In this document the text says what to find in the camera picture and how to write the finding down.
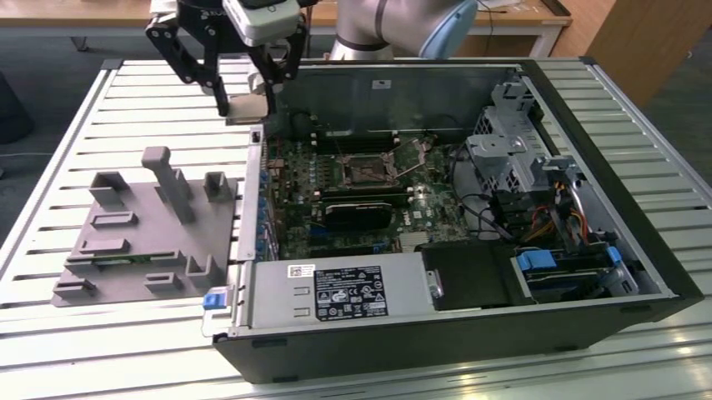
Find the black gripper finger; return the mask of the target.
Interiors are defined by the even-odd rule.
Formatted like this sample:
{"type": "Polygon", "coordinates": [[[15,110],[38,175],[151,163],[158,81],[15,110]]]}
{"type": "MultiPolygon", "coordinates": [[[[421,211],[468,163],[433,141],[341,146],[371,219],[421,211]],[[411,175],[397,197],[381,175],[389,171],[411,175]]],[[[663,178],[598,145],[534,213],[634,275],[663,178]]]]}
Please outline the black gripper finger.
{"type": "Polygon", "coordinates": [[[218,73],[218,54],[209,47],[205,48],[205,62],[200,63],[180,39],[178,29],[176,15],[154,17],[146,27],[146,36],[182,82],[200,84],[204,92],[217,101],[218,115],[226,117],[230,102],[218,73]]]}
{"type": "Polygon", "coordinates": [[[297,78],[308,40],[305,22],[297,24],[296,32],[285,39],[288,42],[288,52],[280,60],[272,57],[265,45],[252,47],[249,50],[250,60],[257,68],[257,77],[252,83],[252,90],[256,94],[266,97],[268,113],[277,111],[277,92],[281,91],[278,86],[297,78]]]}

